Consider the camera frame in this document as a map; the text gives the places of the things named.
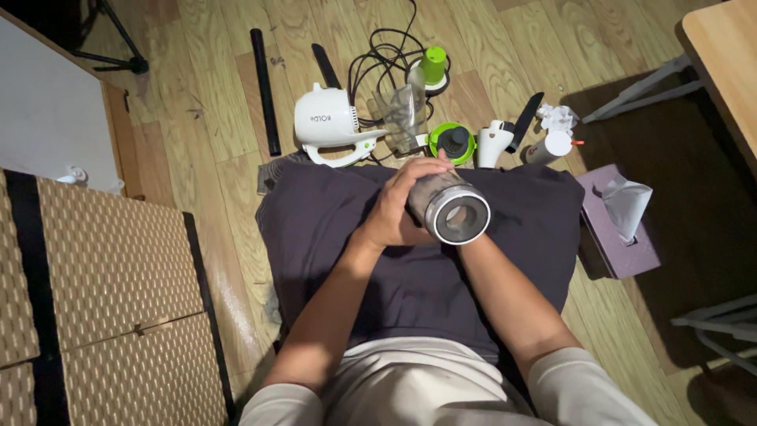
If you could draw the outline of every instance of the tissue box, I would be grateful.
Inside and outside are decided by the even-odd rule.
[[[657,268],[660,266],[660,260],[646,233],[643,221],[636,230],[636,241],[630,246],[623,243],[618,228],[610,221],[602,202],[602,191],[618,174],[618,167],[610,164],[575,179],[586,190],[581,216],[591,232],[610,277],[621,279]]]

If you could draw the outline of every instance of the woven storage box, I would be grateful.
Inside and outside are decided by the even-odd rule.
[[[180,211],[37,184],[61,351],[202,312]]]
[[[37,355],[37,332],[21,267],[11,200],[0,169],[0,367]]]
[[[207,314],[65,352],[63,366],[72,424],[226,421]]]
[[[0,424],[36,424],[34,377],[28,362],[0,370]]]

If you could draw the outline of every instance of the black extension wand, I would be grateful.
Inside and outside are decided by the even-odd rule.
[[[263,105],[263,119],[266,121],[266,135],[268,136],[268,153],[271,157],[282,154],[279,144],[279,128],[276,126],[276,113],[273,110],[273,94],[271,82],[268,80],[268,64],[266,63],[266,48],[263,44],[263,31],[260,28],[250,30],[252,49],[255,53],[255,69],[257,70],[257,85],[260,87],[260,103]]]

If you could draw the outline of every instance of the hand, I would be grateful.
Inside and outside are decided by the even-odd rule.
[[[439,150],[439,157],[414,158],[405,163],[384,185],[373,210],[365,223],[355,230],[354,236],[378,250],[387,246],[414,246],[434,242],[434,237],[426,229],[416,227],[405,211],[405,204],[410,187],[420,177],[444,173],[454,168],[443,149]]]

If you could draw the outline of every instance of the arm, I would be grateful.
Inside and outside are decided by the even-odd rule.
[[[341,362],[381,252],[359,231],[353,234],[329,277],[298,316],[263,386],[293,383],[320,391]]]
[[[581,347],[554,307],[486,234],[458,250],[486,318],[524,379],[539,358]]]
[[[294,322],[264,387],[299,384],[315,393],[323,388],[341,362],[371,272],[384,248],[434,241],[425,230],[415,227],[405,212],[410,187],[419,177],[452,167],[436,158],[413,159],[387,181],[365,223],[352,234],[331,274]]]

